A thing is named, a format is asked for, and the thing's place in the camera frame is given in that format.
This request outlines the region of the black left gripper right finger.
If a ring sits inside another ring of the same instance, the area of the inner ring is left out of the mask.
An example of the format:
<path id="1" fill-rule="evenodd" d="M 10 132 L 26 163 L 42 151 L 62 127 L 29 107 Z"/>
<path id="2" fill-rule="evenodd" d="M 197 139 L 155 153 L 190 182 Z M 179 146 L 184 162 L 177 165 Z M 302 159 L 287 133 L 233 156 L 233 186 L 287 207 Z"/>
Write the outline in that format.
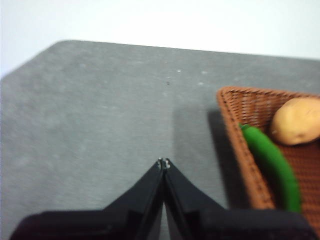
<path id="1" fill-rule="evenodd" d="M 276 209 L 226 209 L 163 161 L 165 203 L 186 240 L 316 240 L 299 213 Z"/>

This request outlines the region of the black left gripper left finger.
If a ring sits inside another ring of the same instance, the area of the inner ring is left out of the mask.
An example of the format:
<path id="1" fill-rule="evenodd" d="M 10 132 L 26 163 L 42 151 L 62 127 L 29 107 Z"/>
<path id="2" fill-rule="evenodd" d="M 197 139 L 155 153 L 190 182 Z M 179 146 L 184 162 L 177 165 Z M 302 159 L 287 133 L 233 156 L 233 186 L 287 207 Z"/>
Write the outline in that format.
<path id="1" fill-rule="evenodd" d="M 12 240 L 146 240 L 162 212 L 163 159 L 103 209 L 45 211 L 21 220 Z"/>

